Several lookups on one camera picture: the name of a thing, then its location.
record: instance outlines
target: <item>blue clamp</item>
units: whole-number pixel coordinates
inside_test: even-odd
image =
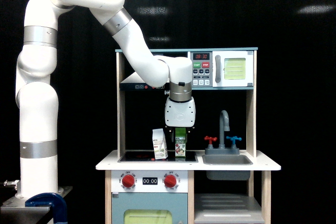
[[[226,139],[230,139],[232,141],[232,145],[236,145],[236,140],[241,141],[241,137],[237,137],[237,136],[226,136]]]
[[[59,194],[43,193],[32,196],[25,203],[26,207],[51,206],[56,224],[68,224],[67,204]]]

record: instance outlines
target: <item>small box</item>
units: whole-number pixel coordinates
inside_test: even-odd
[[[186,130],[175,128],[175,157],[185,157],[186,151]]]
[[[168,157],[166,138],[163,129],[153,130],[153,147],[155,159],[164,159]]]

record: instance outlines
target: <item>toy microwave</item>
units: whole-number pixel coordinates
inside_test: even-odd
[[[193,88],[253,87],[256,50],[189,51],[193,62]]]

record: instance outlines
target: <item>wooden frame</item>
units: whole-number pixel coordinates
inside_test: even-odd
[[[117,114],[118,114],[118,158],[125,153],[125,92],[120,91],[124,80],[124,55],[117,52]],[[254,89],[246,91],[246,151],[256,157],[256,93],[257,93],[257,51],[254,51]],[[271,220],[271,171],[262,171],[261,212],[265,224]],[[254,196],[254,171],[247,181],[247,195]],[[194,224],[194,171],[188,171],[188,224]],[[111,171],[105,171],[105,223],[112,223]]]

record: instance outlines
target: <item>oven door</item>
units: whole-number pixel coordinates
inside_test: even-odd
[[[187,224],[187,193],[112,194],[113,224]]]

